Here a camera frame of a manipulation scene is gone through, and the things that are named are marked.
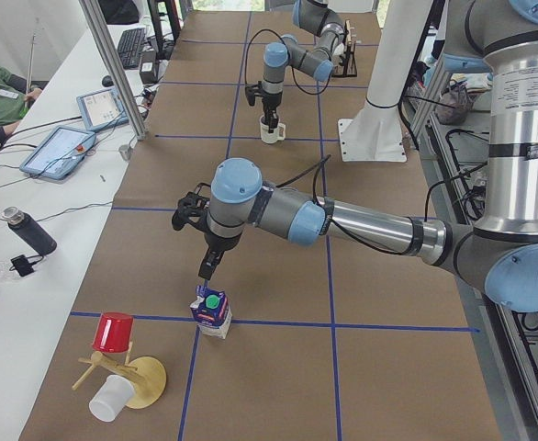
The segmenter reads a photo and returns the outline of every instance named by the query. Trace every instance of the white cup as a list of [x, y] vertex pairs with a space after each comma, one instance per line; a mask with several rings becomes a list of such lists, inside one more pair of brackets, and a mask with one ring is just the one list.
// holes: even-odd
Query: white cup
[[134, 393], [134, 387], [129, 380], [120, 375], [109, 375], [104, 385], [89, 402], [89, 410], [98, 420], [110, 423], [114, 421]]
[[261, 141], [265, 144], [275, 144], [286, 138], [286, 125], [280, 122], [273, 129], [273, 133], [269, 133], [269, 126], [263, 123], [263, 115], [259, 118], [259, 128], [261, 129]]

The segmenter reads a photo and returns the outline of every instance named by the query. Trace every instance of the green cap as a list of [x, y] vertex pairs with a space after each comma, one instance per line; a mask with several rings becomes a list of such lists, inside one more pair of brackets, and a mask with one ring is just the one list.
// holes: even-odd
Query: green cap
[[214, 310], [218, 307], [220, 304], [220, 297], [212, 294], [206, 297], [206, 308], [210, 308], [211, 310]]

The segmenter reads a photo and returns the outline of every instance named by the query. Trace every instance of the black bottle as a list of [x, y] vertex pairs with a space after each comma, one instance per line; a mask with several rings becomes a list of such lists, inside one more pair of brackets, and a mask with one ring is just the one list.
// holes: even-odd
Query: black bottle
[[8, 221], [8, 228], [39, 255], [50, 254], [57, 248], [55, 240], [29, 214], [16, 207], [9, 207], [4, 210], [2, 217]]

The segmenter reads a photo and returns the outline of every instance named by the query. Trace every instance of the tablet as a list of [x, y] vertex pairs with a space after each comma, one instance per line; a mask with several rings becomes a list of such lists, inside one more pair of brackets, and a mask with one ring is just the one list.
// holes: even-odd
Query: tablet
[[115, 87], [77, 97], [85, 128], [99, 132], [129, 121]]
[[95, 133], [92, 131], [56, 127], [20, 165], [20, 171], [33, 177], [64, 179], [85, 158], [94, 143]]

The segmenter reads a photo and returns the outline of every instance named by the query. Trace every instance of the person's hand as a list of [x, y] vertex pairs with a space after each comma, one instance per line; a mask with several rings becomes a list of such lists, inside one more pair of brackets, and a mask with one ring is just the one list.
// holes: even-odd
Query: person's hand
[[25, 101], [36, 101], [39, 99], [40, 94], [42, 93], [41, 88], [36, 88], [30, 92], [28, 92], [26, 95], [24, 95]]
[[16, 121], [16, 122], [13, 122], [12, 124], [8, 124], [7, 126], [4, 126], [3, 129], [6, 136], [11, 136], [12, 133], [14, 133], [14, 131], [18, 127], [18, 124], [20, 124], [20, 121]]

